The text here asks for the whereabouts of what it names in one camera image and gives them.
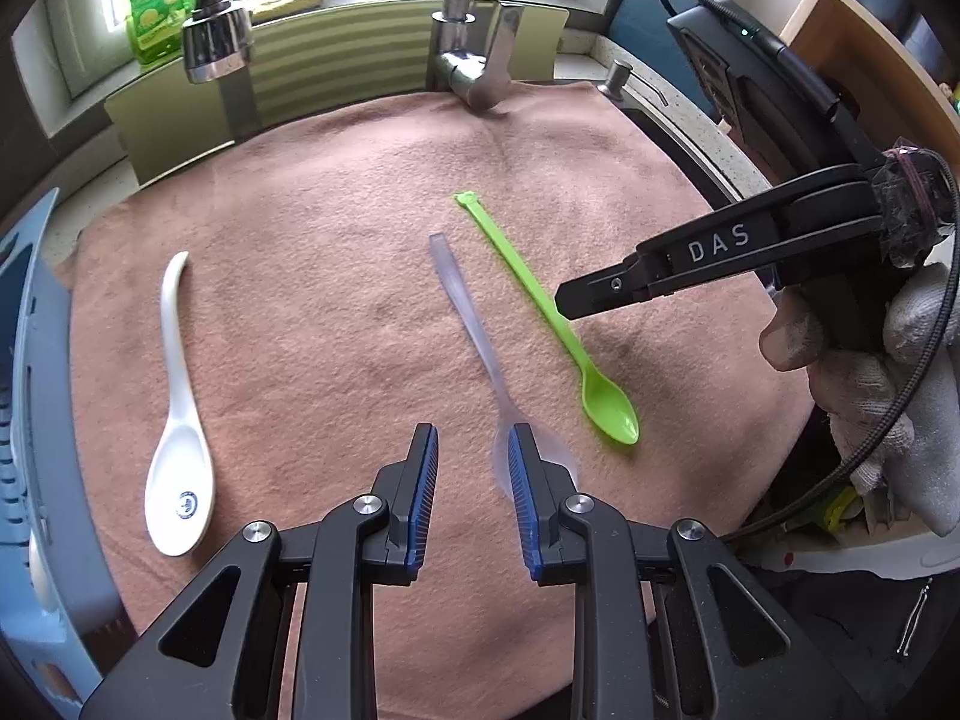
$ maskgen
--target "white glove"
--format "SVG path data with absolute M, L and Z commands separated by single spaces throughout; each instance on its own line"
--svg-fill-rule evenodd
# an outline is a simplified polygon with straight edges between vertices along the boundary
M 830 432 L 843 458 L 860 445 L 913 372 L 936 320 L 947 269 L 929 265 L 910 278 L 887 310 L 887 355 L 827 348 L 826 334 L 808 303 L 792 289 L 779 296 L 776 315 L 760 333 L 760 353 L 776 370 L 806 365 L 810 394 L 830 415 Z M 891 431 L 851 474 L 857 492 L 886 479 L 894 494 L 939 536 L 960 522 L 960 300 L 944 346 Z

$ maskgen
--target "kitchen faucet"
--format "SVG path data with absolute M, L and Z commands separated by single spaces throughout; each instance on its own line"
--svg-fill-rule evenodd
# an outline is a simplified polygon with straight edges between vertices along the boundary
M 501 2 L 497 6 L 487 56 L 467 50 L 467 30 L 475 20 L 467 12 L 469 6 L 470 0 L 443 0 L 443 10 L 433 14 L 426 88 L 429 92 L 451 91 L 473 110 L 485 111 L 507 95 L 507 66 L 523 5 Z
M 507 66 L 514 50 L 523 5 L 501 2 L 494 14 L 493 39 L 487 56 L 467 50 L 467 30 L 474 22 L 470 0 L 443 0 L 433 14 L 426 89 L 451 91 L 470 108 L 493 108 L 507 94 Z M 191 83 L 220 79 L 251 62 L 250 18 L 232 0 L 197 0 L 197 9 L 184 23 L 184 66 Z

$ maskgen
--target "towel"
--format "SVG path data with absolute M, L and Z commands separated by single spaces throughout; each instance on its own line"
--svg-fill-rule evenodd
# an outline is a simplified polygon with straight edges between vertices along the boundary
M 85 230 L 71 323 L 80 463 L 138 630 L 244 524 L 320 519 L 366 493 L 430 421 L 440 469 L 424 569 L 414 586 L 374 591 L 380 716 L 504 720 L 569 682 L 573 588 L 540 589 L 523 567 L 488 466 L 496 406 L 434 272 L 434 232 L 448 236 L 517 404 L 579 457 L 582 490 L 662 526 L 699 517 L 723 533 L 750 512 L 811 408 L 803 372 L 771 370 L 757 350 L 774 314 L 760 281 L 574 324 L 640 416 L 640 443 L 614 445 L 582 411 L 579 370 L 452 199 L 464 190 L 549 292 L 709 210 L 589 84 L 518 84 L 483 115 L 413 94 L 286 124 Z M 171 559 L 150 543 L 143 493 L 167 409 L 160 279 L 180 250 L 217 498 L 200 547 Z

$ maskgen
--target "yellow sponge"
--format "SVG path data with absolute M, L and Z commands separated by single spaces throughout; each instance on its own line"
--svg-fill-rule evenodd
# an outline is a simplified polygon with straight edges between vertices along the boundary
M 323 0 L 244 0 L 243 5 L 250 11 L 253 23 L 263 23 L 299 13 L 301 10 L 320 7 L 322 3 Z

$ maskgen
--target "black cable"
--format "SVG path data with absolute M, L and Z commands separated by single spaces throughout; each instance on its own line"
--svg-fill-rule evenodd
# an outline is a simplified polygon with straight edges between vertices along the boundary
M 856 451 L 854 451 L 851 456 L 843 461 L 843 463 L 839 464 L 836 469 L 830 471 L 830 474 L 827 474 L 824 479 L 813 485 L 813 487 L 810 488 L 806 493 L 800 495 L 800 497 L 797 498 L 797 500 L 795 500 L 793 503 L 784 506 L 779 510 L 779 512 L 768 514 L 766 517 L 762 517 L 756 522 L 751 522 L 749 525 L 744 525 L 742 528 L 733 531 L 733 533 L 727 533 L 726 536 L 723 536 L 722 541 L 733 541 L 735 538 L 753 536 L 755 533 L 760 533 L 768 530 L 769 528 L 775 528 L 776 526 L 781 525 L 788 519 L 791 519 L 800 512 L 803 512 L 804 509 L 816 501 L 817 498 L 819 498 L 823 493 L 833 487 L 833 485 L 853 473 L 853 471 L 855 471 L 858 466 L 864 463 L 864 461 L 866 461 L 867 458 L 874 453 L 877 447 L 880 446 L 880 442 L 885 439 L 886 435 L 890 432 L 890 429 L 894 426 L 896 420 L 901 417 L 906 410 L 907 405 L 913 399 L 915 392 L 920 386 L 920 382 L 922 382 L 923 377 L 926 376 L 926 372 L 930 370 L 930 365 L 933 363 L 934 355 L 936 355 L 937 350 L 940 348 L 940 344 L 944 339 L 944 333 L 947 332 L 947 323 L 949 322 L 950 314 L 953 311 L 953 303 L 956 298 L 957 284 L 960 282 L 960 241 L 957 241 L 956 238 L 957 232 L 960 232 L 960 191 L 957 190 L 956 179 L 953 177 L 953 173 L 950 171 L 949 165 L 947 165 L 947 160 L 944 160 L 944 158 L 936 151 L 929 151 L 925 148 L 920 148 L 918 151 L 937 160 L 937 163 L 940 165 L 940 170 L 943 174 L 944 181 L 947 182 L 950 197 L 953 200 L 954 239 L 953 256 L 950 260 L 950 273 L 949 276 L 947 276 L 947 288 L 944 290 L 944 297 L 940 302 L 940 309 L 937 312 L 937 319 L 935 322 L 933 322 L 933 327 L 930 329 L 930 335 L 926 339 L 926 343 L 923 347 L 922 354 L 920 354 L 920 360 L 918 360 L 917 366 L 914 368 L 913 373 L 910 375 L 910 378 L 907 380 L 904 388 L 898 393 L 896 399 L 890 405 L 890 408 L 886 410 L 882 418 L 880 418 L 880 421 L 870 430 L 870 433 L 867 434 L 867 437 L 863 440 L 861 445 L 856 448 Z
M 673 4 L 671 4 L 670 0 L 660 0 L 660 1 L 664 5 L 664 9 L 666 10 L 667 13 L 669 13 L 671 16 L 677 15 L 677 10 L 674 8 Z M 767 28 L 765 28 L 765 26 L 763 26 L 756 19 L 750 17 L 745 13 L 739 13 L 736 10 L 733 10 L 733 8 L 723 4 L 723 2 L 718 2 L 717 0 L 696 0 L 696 1 L 698 1 L 704 7 L 709 8 L 714 13 L 717 13 L 720 16 L 723 16 L 725 19 L 730 20 L 731 22 L 735 23 L 737 26 L 740 26 L 741 28 L 747 30 L 747 32 L 750 32 L 750 34 L 747 35 L 747 37 L 757 37 L 762 32 L 767 31 Z

